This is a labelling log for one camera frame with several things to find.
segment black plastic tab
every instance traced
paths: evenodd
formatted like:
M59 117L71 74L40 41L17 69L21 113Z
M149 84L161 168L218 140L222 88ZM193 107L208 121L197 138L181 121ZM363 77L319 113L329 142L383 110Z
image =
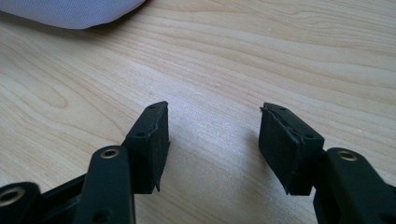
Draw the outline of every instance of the black plastic tab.
M160 190L169 144L168 103L148 106L122 143L132 161L134 193Z
M359 153L331 148L321 158L318 223L396 223L396 195Z
M129 168L125 147L104 147L92 155L75 224L135 223Z
M38 223L40 202L37 184L22 182L0 188L0 223Z
M265 103L259 147L285 191L309 195L324 138L287 108Z

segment wooden table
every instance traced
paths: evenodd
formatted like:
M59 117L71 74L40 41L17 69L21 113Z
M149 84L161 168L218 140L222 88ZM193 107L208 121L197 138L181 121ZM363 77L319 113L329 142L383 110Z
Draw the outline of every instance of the wooden table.
M169 103L161 193L138 223L315 223L258 148L264 102L396 185L396 3L150 0L75 31L0 13L0 186L45 192Z

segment black plastic bracket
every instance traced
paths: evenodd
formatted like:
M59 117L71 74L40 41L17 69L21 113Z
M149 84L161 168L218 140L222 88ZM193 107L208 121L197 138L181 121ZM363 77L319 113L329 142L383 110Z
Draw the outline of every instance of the black plastic bracket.
M317 189L318 223L396 223L396 194L360 154L324 138L287 108L264 104L259 147L292 195Z
M85 175L43 194L28 182L0 188L0 223L135 223L134 194L160 189L170 144L167 105L148 106L122 146L92 155Z

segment black plastic piece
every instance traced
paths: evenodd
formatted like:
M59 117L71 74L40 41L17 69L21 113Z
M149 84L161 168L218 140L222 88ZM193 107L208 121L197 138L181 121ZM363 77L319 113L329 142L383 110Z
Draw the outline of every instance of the black plastic piece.
M396 223L396 188L387 185L360 154L321 149L324 139L279 105L264 104L259 146L284 186L294 195L317 189L318 223Z
M37 223L41 211L38 185L30 182L0 188L0 223Z
M134 194L128 151L125 147L104 147L93 153L85 177L75 224L135 223Z
M331 148L319 169L318 223L396 223L396 195L362 155Z
M148 106L126 135L122 145L132 161L134 193L160 191L160 180L169 148L168 103Z
M120 149L116 163L98 161L95 153L86 175L44 194L34 183L0 188L0 223L66 224L105 220L106 223L134 223L134 193L152 193L155 186L160 188L170 143L167 105L160 102L143 111L123 146L112 147ZM14 203L7 204L15 196L10 189L23 189L24 193Z
M287 108L265 103L259 147L285 191L309 195L324 138Z

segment black plastic part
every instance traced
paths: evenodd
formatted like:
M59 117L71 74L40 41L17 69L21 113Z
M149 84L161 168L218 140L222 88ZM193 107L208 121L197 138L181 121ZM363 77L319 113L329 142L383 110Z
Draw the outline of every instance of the black plastic part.
M287 108L265 103L259 147L285 191L309 195L324 138Z
M132 183L126 187L131 195L132 206L134 206L134 193L152 193L155 186L160 187L160 179L169 148L167 105L166 102L149 105L132 130L129 131L123 143L122 148L128 153L123 153L121 156L128 161L128 165L122 168L124 170L120 172L121 175L117 178L124 178L128 174L129 182ZM40 194L38 186L34 183L16 183L0 188L0 223L72 223L77 209L80 209L78 205L80 204L82 188L87 184L85 183L86 177L86 175L79 176L44 194ZM108 181L113 183L114 179L110 178ZM101 186L103 186L102 182L98 182L95 187L89 188L93 188L93 191L97 192L96 188L101 188ZM7 191L16 187L26 190L23 197L15 203L1 205L13 196L13 194L7 194ZM124 187L117 185L117 188L123 190ZM117 200L116 197L113 197L111 190L105 189L103 195L106 195L107 200ZM108 214L107 211L109 210L99 211L95 217L96 222L105 220L108 215L112 216L112 212ZM128 217L132 217L132 221L127 223L134 223L134 209L132 209L131 215L128 214ZM112 219L112 222L124 223L123 220L118 219Z
M38 185L15 183L0 188L0 223L38 223L41 215L41 194Z
M396 223L396 195L359 153L331 148L321 158L318 223Z
M85 175L70 180L42 194L41 223L71 223L79 203Z
M152 193L154 187L160 190L170 144L167 106L166 102L148 106L122 143L132 161L134 193Z
M75 224L135 223L128 151L112 146L97 150L85 177Z

